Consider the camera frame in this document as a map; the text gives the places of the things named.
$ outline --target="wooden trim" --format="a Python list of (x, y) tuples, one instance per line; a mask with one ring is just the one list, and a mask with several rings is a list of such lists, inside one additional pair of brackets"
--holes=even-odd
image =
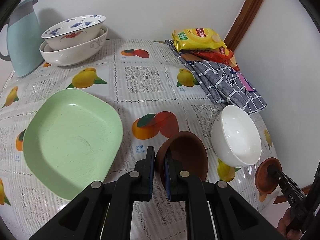
[(251, 22), (256, 16), (263, 0), (245, 0), (243, 7), (231, 27), (224, 42), (229, 49), (234, 51), (244, 34), (247, 32)]
[[(307, 195), (310, 191), (310, 188), (311, 188), (311, 185), (309, 186), (306, 186), (302, 189), (302, 191)], [(286, 202), (287, 199), (285, 198), (285, 196), (278, 196), (276, 197), (276, 200), (274, 201), (274, 204), (279, 204), (279, 203), (283, 203), (283, 202)]]

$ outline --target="white bowl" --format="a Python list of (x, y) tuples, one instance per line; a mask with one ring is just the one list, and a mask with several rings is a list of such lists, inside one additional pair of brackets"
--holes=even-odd
[(94, 39), (105, 19), (102, 15), (74, 17), (52, 26), (41, 38), (54, 50), (70, 48)]
[(261, 155), (258, 129), (245, 111), (226, 106), (212, 125), (211, 142), (216, 155), (231, 167), (254, 165)]
[(69, 66), (82, 62), (96, 54), (106, 42), (108, 28), (101, 26), (98, 36), (91, 41), (87, 41), (80, 45), (62, 49), (53, 50), (46, 41), (40, 46), (40, 53), (44, 60), (55, 66)]

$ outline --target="screw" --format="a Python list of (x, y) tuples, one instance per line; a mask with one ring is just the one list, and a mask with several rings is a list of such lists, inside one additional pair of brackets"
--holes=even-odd
[(100, 181), (94, 181), (91, 183), (91, 187), (92, 188), (99, 188), (101, 186), (101, 182)]
[(129, 173), (129, 175), (130, 175), (131, 178), (136, 178), (136, 177), (139, 176), (139, 172), (137, 172), (137, 171), (131, 171), (131, 172)]
[(180, 174), (181, 177), (184, 177), (184, 178), (185, 177), (189, 177), (189, 175), (190, 175), (190, 173), (188, 171), (180, 171), (179, 174)]
[(218, 184), (218, 187), (222, 187), (222, 188), (225, 188), (228, 186), (228, 184), (223, 180), (218, 181), (217, 184)]

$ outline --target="snack package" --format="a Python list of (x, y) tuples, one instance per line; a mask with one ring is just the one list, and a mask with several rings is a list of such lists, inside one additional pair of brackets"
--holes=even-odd
[(200, 57), (202, 59), (205, 59), (205, 60), (214, 61), (214, 62), (228, 65), (228, 66), (232, 67), (234, 70), (240, 71), (240, 68), (236, 62), (235, 55), (228, 48), (219, 47), (213, 51), (192, 50), (192, 51), (188, 51), (188, 53), (191, 53), (191, 54), (193, 54), (197, 57)]
[(175, 30), (172, 33), (173, 44), (179, 52), (182, 49), (216, 49), (227, 46), (219, 34), (208, 28)]

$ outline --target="pitcher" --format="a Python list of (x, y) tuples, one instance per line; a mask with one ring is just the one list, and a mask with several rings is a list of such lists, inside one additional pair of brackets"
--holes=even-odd
[(3, 56), (0, 53), (0, 58), (11, 61), (17, 77), (28, 75), (43, 62), (39, 51), (42, 32), (33, 10), (33, 5), (37, 2), (38, 0), (21, 2), (6, 22), (9, 55)]

